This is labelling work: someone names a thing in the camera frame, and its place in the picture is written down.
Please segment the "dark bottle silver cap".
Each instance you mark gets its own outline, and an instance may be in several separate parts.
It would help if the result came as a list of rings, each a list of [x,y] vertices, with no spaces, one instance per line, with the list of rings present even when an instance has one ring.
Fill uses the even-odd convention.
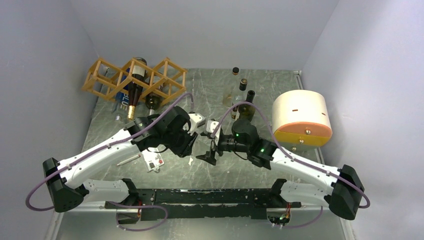
[[[160,107],[162,99],[159,95],[151,92],[145,98],[145,106],[148,108],[148,115],[153,115]]]

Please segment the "dark green wine bottle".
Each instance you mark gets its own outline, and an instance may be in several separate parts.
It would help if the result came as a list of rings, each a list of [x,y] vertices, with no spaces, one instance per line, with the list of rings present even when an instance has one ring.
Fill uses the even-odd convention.
[[[244,101],[252,103],[255,98],[255,95],[256,93],[254,90],[249,90],[246,94],[246,99]],[[248,104],[241,104],[238,106],[235,119],[247,119],[249,122],[251,122],[253,120],[255,112],[256,109],[253,106]]]

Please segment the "clear round glass bottle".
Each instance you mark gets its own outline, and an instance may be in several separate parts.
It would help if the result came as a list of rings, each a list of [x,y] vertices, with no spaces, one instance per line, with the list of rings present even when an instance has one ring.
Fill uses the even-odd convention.
[[[232,105],[233,93],[235,92],[239,82],[239,73],[240,68],[235,66],[232,68],[231,74],[224,80],[222,95],[222,105],[224,107],[230,107]]]

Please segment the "clear whisky bottle black label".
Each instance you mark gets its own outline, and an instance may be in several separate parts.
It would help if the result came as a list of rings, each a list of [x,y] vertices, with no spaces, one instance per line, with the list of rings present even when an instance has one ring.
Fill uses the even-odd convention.
[[[239,102],[245,100],[246,96],[246,88],[248,85],[248,80],[246,78],[242,78],[239,84],[236,86],[234,91],[232,92],[232,105],[235,105]],[[231,117],[233,119],[237,119],[238,117],[238,106],[234,106],[231,111]]]

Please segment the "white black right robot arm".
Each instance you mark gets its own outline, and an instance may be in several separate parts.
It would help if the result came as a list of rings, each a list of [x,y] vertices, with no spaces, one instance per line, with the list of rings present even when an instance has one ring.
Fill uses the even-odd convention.
[[[196,156],[199,160],[214,166],[215,155],[246,153],[246,159],[259,168],[287,173],[304,181],[277,179],[269,197],[275,207],[301,202],[329,208],[345,220],[356,218],[365,188],[353,167],[320,164],[279,148],[275,142],[260,137],[248,120],[236,120],[231,134],[223,134],[218,122],[209,120],[204,135],[211,139],[211,145],[205,154]]]

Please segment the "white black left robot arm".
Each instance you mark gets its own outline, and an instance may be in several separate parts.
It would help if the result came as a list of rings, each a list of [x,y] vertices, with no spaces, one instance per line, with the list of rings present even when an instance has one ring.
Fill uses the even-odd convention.
[[[161,115],[135,118],[109,139],[74,157],[45,160],[43,170],[50,178],[46,185],[54,210],[63,213],[82,203],[99,201],[134,207],[140,200],[130,179],[100,181],[91,177],[105,167],[139,157],[160,145],[180,158],[189,156],[198,136],[196,129],[205,120],[199,113],[174,106]]]

